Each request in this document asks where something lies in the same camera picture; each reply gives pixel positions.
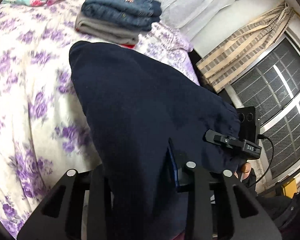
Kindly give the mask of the person right hand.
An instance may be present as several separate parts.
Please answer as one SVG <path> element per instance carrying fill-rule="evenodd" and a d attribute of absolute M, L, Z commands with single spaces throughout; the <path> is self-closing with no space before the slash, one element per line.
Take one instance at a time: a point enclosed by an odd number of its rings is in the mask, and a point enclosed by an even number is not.
<path fill-rule="evenodd" d="M 240 175 L 238 175 L 237 172 L 234 173 L 234 175 L 236 176 L 236 178 L 238 178 L 240 181 L 243 181 L 245 179 L 247 179 L 250 175 L 250 172 L 251 172 L 251 169 L 252 169 L 252 166 L 249 162 L 243 164 L 241 166 L 241 169 L 240 169 Z"/>

